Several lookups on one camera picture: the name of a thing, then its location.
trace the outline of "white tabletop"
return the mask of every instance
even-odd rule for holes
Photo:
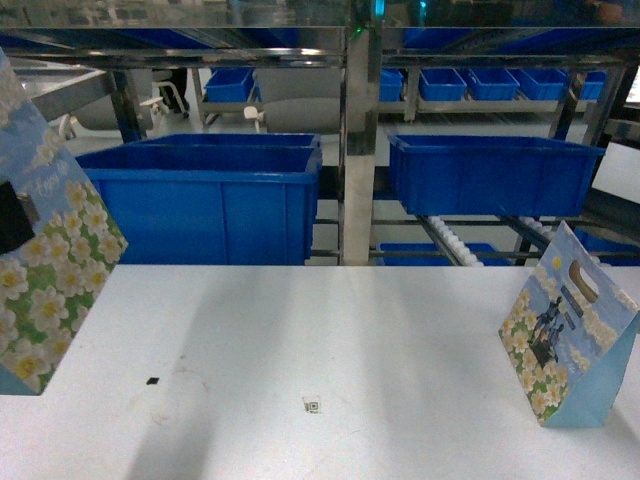
[[[529,271],[120,266],[0,397],[0,478],[640,478],[638,345],[604,428],[538,426],[497,334]]]

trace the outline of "gift bag handle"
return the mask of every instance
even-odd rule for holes
[[[593,284],[593,287],[585,280],[584,277],[587,277]],[[580,266],[580,262],[574,260],[571,262],[569,266],[569,278],[573,283],[578,287],[578,290],[584,298],[587,299],[589,303],[596,303],[598,300],[599,292],[596,282],[584,271],[584,269]]]

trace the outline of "light blue bag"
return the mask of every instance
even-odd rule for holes
[[[638,311],[563,222],[499,331],[540,425],[604,424]]]

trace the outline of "stainless steel shelf frame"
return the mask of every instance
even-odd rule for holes
[[[338,251],[342,264],[364,265],[370,255],[378,112],[391,110],[412,120],[421,110],[477,111],[476,108],[485,107],[472,101],[455,107],[419,102],[420,68],[570,68],[566,97],[558,104],[533,105],[518,101],[494,105],[498,110],[555,110],[556,122],[550,131],[554,138],[566,137],[575,112],[582,108],[576,100],[582,87],[582,74],[604,69],[608,73],[607,84],[594,114],[590,115],[584,142],[606,146],[612,135],[624,130],[609,119],[620,118],[630,79],[637,72],[640,9],[615,7],[615,14],[603,15],[610,4],[598,3],[587,5],[571,0],[3,0],[0,45],[13,57],[80,64],[111,72],[114,91],[110,94],[120,114],[125,140],[143,135],[137,125],[135,92],[127,81],[126,72],[131,68],[247,65],[341,69],[344,73],[341,145],[335,185],[340,205]],[[306,37],[300,47],[270,48],[252,40],[249,32],[254,28],[287,27],[322,34]],[[411,49],[404,44],[405,27],[466,30],[439,47]],[[574,27],[589,30],[584,30],[582,36],[572,35],[571,40],[564,43],[554,37],[554,32],[568,31],[559,29]],[[136,29],[166,29],[165,32],[179,34],[187,41],[163,46],[157,41],[128,35]],[[444,35],[447,31],[438,32]],[[539,48],[541,42],[535,40],[539,36],[555,40]],[[533,42],[535,48],[512,48],[527,42]],[[402,107],[378,103],[383,66],[409,70],[407,99]],[[611,215],[598,218],[605,223],[616,222],[611,220]],[[636,235],[640,227],[631,230]]]

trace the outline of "blue storage crate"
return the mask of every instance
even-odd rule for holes
[[[439,50],[460,40],[472,31],[472,28],[407,28],[404,32],[404,46],[406,48]]]
[[[412,215],[574,216],[604,150],[529,137],[390,137],[391,186]]]
[[[472,253],[497,252],[496,247],[490,243],[467,243]],[[381,252],[437,252],[438,247],[434,243],[381,243],[378,245]],[[479,259],[486,266],[508,267],[511,263],[503,258]],[[377,257],[376,265],[387,267],[449,267],[451,262],[446,257]]]
[[[612,242],[604,238],[595,237],[580,228],[576,228],[576,237],[580,243],[590,252],[638,252],[640,247],[626,243]],[[604,263],[616,267],[640,266],[640,258],[603,258]]]
[[[319,148],[122,145],[78,157],[129,241],[124,263],[301,265]]]
[[[476,68],[461,73],[476,100],[513,100],[520,87],[504,68]]]
[[[555,69],[509,70],[509,73],[529,100],[558,100],[567,81],[566,75]]]
[[[399,102],[403,77],[400,70],[384,69],[380,72],[380,101]]]
[[[310,133],[177,133],[132,145],[240,145],[256,147],[319,147],[320,135]]]
[[[429,101],[462,100],[467,84],[453,68],[425,68],[420,74],[420,95]]]
[[[597,100],[600,98],[604,82],[607,79],[605,72],[590,72],[584,81],[580,100]]]
[[[246,102],[253,87],[252,68],[217,68],[205,85],[208,102]]]

